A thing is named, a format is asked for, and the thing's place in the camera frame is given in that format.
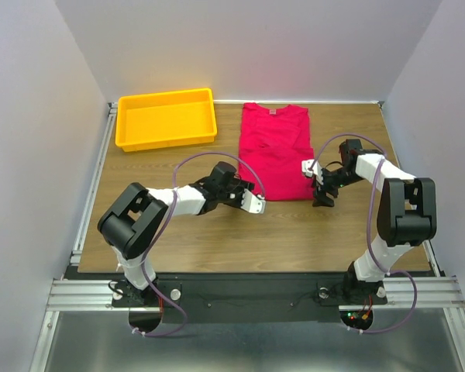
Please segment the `red t shirt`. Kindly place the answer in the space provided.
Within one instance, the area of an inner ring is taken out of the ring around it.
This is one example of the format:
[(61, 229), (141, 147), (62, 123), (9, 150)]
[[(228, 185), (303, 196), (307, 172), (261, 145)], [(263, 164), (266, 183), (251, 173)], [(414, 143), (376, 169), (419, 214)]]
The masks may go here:
[(312, 182), (301, 172), (301, 162), (311, 159), (308, 109), (298, 105), (266, 108), (257, 103), (243, 105), (239, 135), (239, 166), (245, 181), (255, 182), (250, 170), (262, 181), (254, 188), (268, 201), (309, 200)]

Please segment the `yellow plastic tray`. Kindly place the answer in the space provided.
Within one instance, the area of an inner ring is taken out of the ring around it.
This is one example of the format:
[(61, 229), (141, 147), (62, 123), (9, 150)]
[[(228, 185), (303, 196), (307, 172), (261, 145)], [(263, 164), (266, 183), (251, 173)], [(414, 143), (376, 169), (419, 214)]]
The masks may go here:
[(210, 88), (123, 96), (115, 145), (125, 152), (212, 143), (217, 136)]

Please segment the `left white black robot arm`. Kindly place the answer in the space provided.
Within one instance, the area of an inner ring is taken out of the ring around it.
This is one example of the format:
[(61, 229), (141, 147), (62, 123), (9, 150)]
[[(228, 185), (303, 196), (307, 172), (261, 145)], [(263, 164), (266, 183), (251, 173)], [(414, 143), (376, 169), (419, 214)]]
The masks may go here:
[(236, 168), (218, 162), (210, 175), (179, 188), (146, 188), (129, 184), (98, 221), (97, 230), (115, 252), (126, 284), (112, 288), (139, 305), (151, 304), (157, 296), (157, 275), (148, 258), (149, 250), (163, 234), (171, 218), (204, 215), (223, 204), (250, 214), (262, 214), (266, 201), (253, 193), (255, 184), (242, 180)]

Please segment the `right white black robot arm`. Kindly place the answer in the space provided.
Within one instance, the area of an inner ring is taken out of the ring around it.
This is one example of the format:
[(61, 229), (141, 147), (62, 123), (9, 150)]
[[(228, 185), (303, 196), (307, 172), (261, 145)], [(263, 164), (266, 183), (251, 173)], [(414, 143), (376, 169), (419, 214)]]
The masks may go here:
[(359, 181), (372, 184), (366, 222), (367, 250), (353, 261), (334, 288), (322, 287), (323, 298), (346, 303), (385, 296), (383, 280), (405, 253), (435, 236), (436, 185), (427, 177), (406, 173), (390, 162), (383, 150), (363, 148), (360, 138), (339, 145), (338, 168), (322, 167), (317, 159), (304, 160), (301, 172), (312, 179), (313, 204), (332, 207), (340, 188)]

